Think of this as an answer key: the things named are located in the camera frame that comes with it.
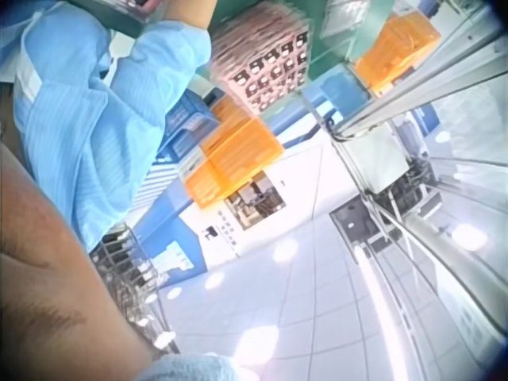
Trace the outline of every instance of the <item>wire rack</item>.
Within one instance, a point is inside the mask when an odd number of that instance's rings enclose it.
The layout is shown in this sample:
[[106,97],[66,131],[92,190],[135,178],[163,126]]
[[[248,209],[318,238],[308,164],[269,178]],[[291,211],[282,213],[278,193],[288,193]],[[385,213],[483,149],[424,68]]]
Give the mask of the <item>wire rack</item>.
[[[115,225],[90,257],[117,308],[138,334],[153,345],[162,332],[171,331],[159,300],[159,285],[167,278],[158,274],[125,223]],[[156,300],[149,302],[153,295]],[[160,350],[161,355],[169,353],[179,353],[174,341]]]

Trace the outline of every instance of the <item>label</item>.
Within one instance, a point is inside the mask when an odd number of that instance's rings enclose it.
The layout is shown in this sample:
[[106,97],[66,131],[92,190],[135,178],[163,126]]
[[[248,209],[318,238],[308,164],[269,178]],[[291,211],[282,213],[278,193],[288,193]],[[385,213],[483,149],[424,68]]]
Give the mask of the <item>label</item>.
[[163,274],[173,268],[179,268],[182,271],[194,268],[191,260],[187,257],[177,241],[172,241],[162,253],[153,258],[153,267]]
[[205,163],[206,155],[200,147],[194,148],[190,151],[179,163],[178,174],[182,181],[191,177],[198,168]]

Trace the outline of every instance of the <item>ceiling light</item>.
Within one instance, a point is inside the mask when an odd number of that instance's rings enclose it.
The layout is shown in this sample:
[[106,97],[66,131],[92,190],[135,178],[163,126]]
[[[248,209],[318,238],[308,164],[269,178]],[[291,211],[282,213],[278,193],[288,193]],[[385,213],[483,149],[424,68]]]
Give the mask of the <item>ceiling light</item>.
[[166,348],[176,337],[176,332],[162,332],[154,341],[153,345],[158,349]]
[[241,366],[267,363],[273,356],[278,339],[279,329],[276,325],[247,329],[235,351],[235,362]]
[[294,238],[287,238],[277,244],[273,260],[278,264],[287,262],[298,251],[298,242]]
[[205,283],[205,288],[211,290],[212,288],[218,287],[224,280],[223,272],[215,272],[208,277]]
[[460,224],[453,230],[453,240],[470,252],[476,252],[487,244],[487,235],[469,224]]
[[167,293],[167,298],[172,300],[178,298],[180,294],[182,294],[182,287],[175,287]]
[[157,294],[150,294],[147,296],[147,298],[144,300],[146,304],[154,303],[155,300],[157,300],[158,296]]
[[387,300],[384,298],[383,292],[381,291],[382,287],[375,277],[371,263],[365,256],[364,250],[359,246],[355,247],[355,257],[360,265],[360,270],[367,284],[367,289],[374,302],[375,312],[378,316],[381,331],[383,332],[384,343],[387,347],[394,381],[408,381],[404,351],[402,350],[402,345],[398,338],[394,319],[388,309]]
[[137,324],[140,326],[140,327],[146,327],[148,325],[150,321],[148,320],[147,317],[143,317],[142,319],[138,320],[137,321]]
[[441,131],[436,136],[436,142],[437,143],[446,143],[447,141],[450,141],[450,133],[448,131]]

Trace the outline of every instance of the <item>blue panel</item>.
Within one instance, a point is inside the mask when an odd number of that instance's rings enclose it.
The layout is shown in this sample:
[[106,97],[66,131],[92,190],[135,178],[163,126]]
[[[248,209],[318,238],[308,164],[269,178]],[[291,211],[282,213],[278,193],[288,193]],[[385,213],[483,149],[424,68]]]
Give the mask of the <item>blue panel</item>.
[[365,107],[370,99],[368,91],[348,72],[332,75],[321,88],[344,119]]
[[411,110],[414,119],[418,123],[418,127],[423,137],[429,135],[440,124],[436,110],[431,104],[423,105],[417,109]]
[[178,163],[192,148],[219,126],[219,121],[196,93],[185,90],[166,114],[166,129],[156,163]]
[[182,180],[176,179],[155,200],[150,210],[134,226],[138,240],[148,239],[167,219],[177,217],[192,204]]
[[148,258],[155,258],[173,241],[178,242],[194,267],[185,271],[179,268],[170,270],[169,281],[163,287],[194,278],[207,271],[198,236],[177,216],[164,220],[149,238],[140,240],[140,245]]

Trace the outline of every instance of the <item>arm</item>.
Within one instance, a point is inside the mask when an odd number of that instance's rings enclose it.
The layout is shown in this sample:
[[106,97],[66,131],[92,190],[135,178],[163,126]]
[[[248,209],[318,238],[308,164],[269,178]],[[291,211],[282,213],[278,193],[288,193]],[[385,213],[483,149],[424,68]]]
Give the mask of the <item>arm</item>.
[[216,5],[217,0],[171,0],[167,5],[166,19],[207,29]]
[[[214,1],[190,3],[207,4],[210,19]],[[206,23],[205,13],[194,19],[184,1],[175,4],[171,17]],[[109,34],[88,13],[64,4],[43,15],[24,42],[42,82],[32,115],[21,106],[15,113],[26,155],[43,192],[91,250],[129,210],[155,159],[166,112],[210,58],[210,37],[181,21],[150,25],[118,61],[110,88],[97,71]],[[58,148],[52,156],[48,144]]]
[[1,144],[2,370],[13,379],[132,381],[150,348],[79,242]]

